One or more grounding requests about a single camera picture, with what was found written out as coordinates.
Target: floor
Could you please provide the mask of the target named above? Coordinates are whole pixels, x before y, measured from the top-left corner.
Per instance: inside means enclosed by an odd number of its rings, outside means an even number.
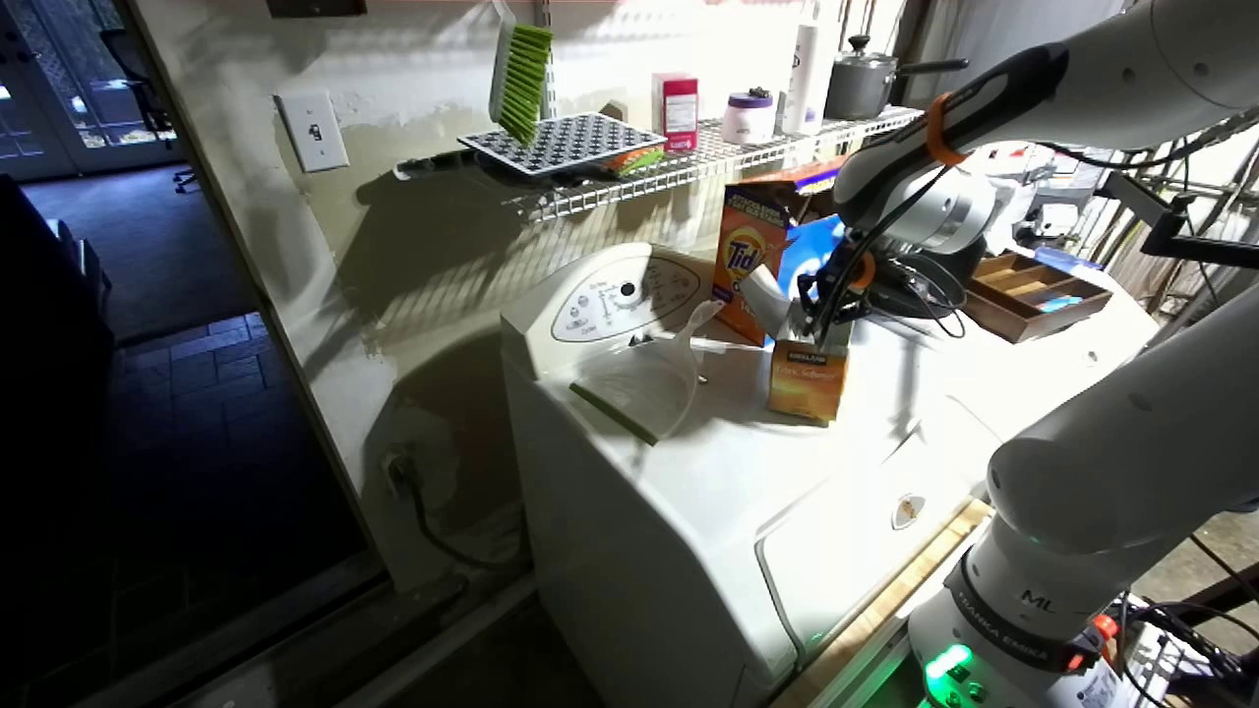
[[[454,661],[413,682],[385,708],[473,705],[473,708],[602,708],[594,686],[575,667],[537,598],[526,598]]]
[[[1208,518],[1194,539],[1227,562],[1227,571],[1251,571],[1259,565],[1259,511],[1223,511]],[[1205,586],[1214,586],[1227,577],[1227,571],[1194,543],[1181,543],[1163,562],[1156,562],[1145,577],[1132,581],[1137,592],[1154,602],[1181,602],[1198,592]],[[1227,651],[1253,651],[1259,637],[1248,632],[1259,630],[1259,586],[1251,586],[1251,602],[1235,604],[1227,617],[1213,617],[1194,625],[1213,645]]]
[[[139,170],[127,178],[80,178],[29,183],[29,202],[105,263],[111,325],[119,341],[141,341],[254,311],[236,244],[206,203],[199,183],[177,189],[183,165]]]
[[[111,179],[132,183],[131,202],[172,189],[165,170]],[[93,211],[105,208],[80,208],[80,237]],[[161,228],[132,233],[132,259],[165,249],[147,233],[182,233],[183,217],[151,211]],[[38,472],[61,485],[29,490],[33,524],[2,571],[2,637],[21,651],[0,661],[0,708],[71,705],[364,547],[254,311],[122,341],[103,434],[86,469],[60,469],[60,443],[86,439],[55,429]]]

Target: small box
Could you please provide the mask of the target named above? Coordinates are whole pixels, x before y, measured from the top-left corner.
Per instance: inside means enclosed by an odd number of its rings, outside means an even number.
[[[669,153],[700,148],[700,77],[659,76],[659,132]]]
[[[794,293],[794,274],[830,259],[840,233],[830,196],[835,178],[839,161],[819,161],[724,189],[711,293],[729,303],[720,321],[746,341],[764,341],[767,332],[741,303],[741,279],[767,263],[783,293]]]
[[[1007,341],[1067,332],[1108,303],[1108,292],[1019,253],[985,254],[964,311]]]
[[[830,423],[839,417],[844,370],[844,345],[779,338],[770,352],[767,404],[787,417]]]

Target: white robotic arm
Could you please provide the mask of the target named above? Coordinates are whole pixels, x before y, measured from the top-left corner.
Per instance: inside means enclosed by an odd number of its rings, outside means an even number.
[[[1259,106],[1259,0],[1145,0],[1067,42],[1029,47],[863,148],[839,179],[859,249],[895,249],[895,183],[957,148],[1024,136],[1145,148]],[[819,286],[844,286],[835,253]],[[1142,352],[991,456],[995,524],[913,617],[922,661],[964,642],[987,700],[1108,705],[1071,642],[1208,516],[1259,501],[1259,292]]]

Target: wooden tray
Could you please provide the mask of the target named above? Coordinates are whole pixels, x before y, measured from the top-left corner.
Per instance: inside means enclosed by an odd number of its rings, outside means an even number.
[[[1071,273],[1002,253],[985,254],[966,279],[964,311],[1007,341],[1067,332],[1108,303],[1105,286],[1075,279]]]

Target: wall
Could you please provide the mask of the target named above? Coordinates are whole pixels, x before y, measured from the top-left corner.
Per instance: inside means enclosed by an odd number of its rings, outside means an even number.
[[[263,0],[131,5],[379,553],[401,591],[427,586],[446,558],[394,490],[385,456],[415,456],[435,528],[473,532],[513,507],[501,303],[617,240],[708,254],[711,183],[535,224],[537,194],[480,170],[394,179],[401,158],[450,153],[490,127],[497,19],[474,0],[364,0],[351,19],[270,19]],[[704,113],[737,85],[783,85],[794,5],[556,0],[556,19],[556,111],[621,99],[648,123],[654,69],[695,69]],[[351,170],[295,165],[278,90],[329,96]]]

